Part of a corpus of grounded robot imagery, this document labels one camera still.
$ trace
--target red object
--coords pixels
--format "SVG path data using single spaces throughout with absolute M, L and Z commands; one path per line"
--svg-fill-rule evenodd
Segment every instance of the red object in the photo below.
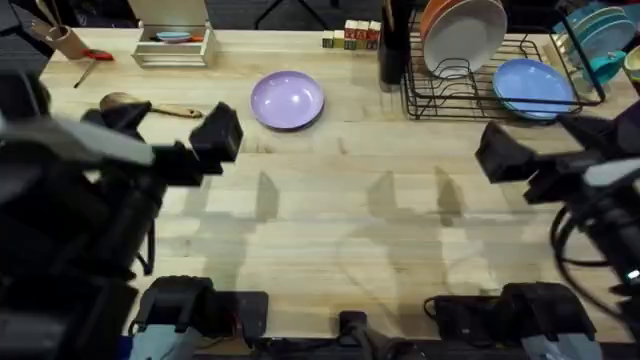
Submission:
M 346 39 L 355 39 L 356 38 L 356 29 L 354 28 L 344 28 L 344 38 Z
M 367 30 L 356 30 L 356 39 L 367 40 Z
M 378 30 L 369 29 L 369 31 L 367 32 L 367 40 L 369 41 L 376 41 L 378 40 L 379 36 L 380 36 L 380 31 Z
M 113 61 L 113 55 L 102 50 L 88 49 L 84 51 L 84 56 L 99 61 Z

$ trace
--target black clamp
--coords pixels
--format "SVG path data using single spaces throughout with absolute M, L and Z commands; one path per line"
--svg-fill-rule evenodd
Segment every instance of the black clamp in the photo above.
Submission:
M 159 324 L 175 325 L 177 333 L 193 327 L 211 338 L 231 336 L 234 329 L 233 315 L 217 300 L 211 279 L 189 276 L 158 278 L 142 295 L 131 326 L 143 332 Z
M 523 338 L 537 335 L 549 341 L 557 341 L 560 334 L 595 338 L 582 303 L 562 284 L 507 284 L 499 297 L 436 296 L 434 308 L 443 340 L 476 347 L 520 346 Z
M 544 335 L 558 341 L 560 334 L 585 334 L 595 339 L 596 329 L 578 297 L 557 283 L 507 284 L 492 309 L 493 337 L 500 342 Z

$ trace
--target orange plate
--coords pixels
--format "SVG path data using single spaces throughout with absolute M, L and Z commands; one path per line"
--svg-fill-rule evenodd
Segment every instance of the orange plate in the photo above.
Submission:
M 420 39 L 424 42 L 425 37 L 436 20 L 450 7 L 462 0 L 430 0 L 420 17 Z

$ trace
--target white plate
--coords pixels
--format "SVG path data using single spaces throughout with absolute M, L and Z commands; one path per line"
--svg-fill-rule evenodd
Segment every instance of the white plate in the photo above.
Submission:
M 629 20 L 617 21 L 601 27 L 593 32 L 581 43 L 582 51 L 587 59 L 607 56 L 610 52 L 622 50 L 633 39 L 636 26 Z M 577 51 L 569 54 L 569 60 L 574 64 L 580 64 L 580 56 Z
M 424 40 L 424 62 L 436 76 L 467 76 L 485 65 L 502 44 L 507 14 L 494 0 L 465 0 L 448 9 Z

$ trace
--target blue bowl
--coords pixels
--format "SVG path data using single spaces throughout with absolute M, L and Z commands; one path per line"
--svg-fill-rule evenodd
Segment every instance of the blue bowl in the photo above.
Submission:
M 571 85 L 550 66 L 530 59 L 509 60 L 493 75 L 493 90 L 501 98 L 573 101 Z M 553 120 L 571 105 L 503 101 L 505 107 L 530 120 Z

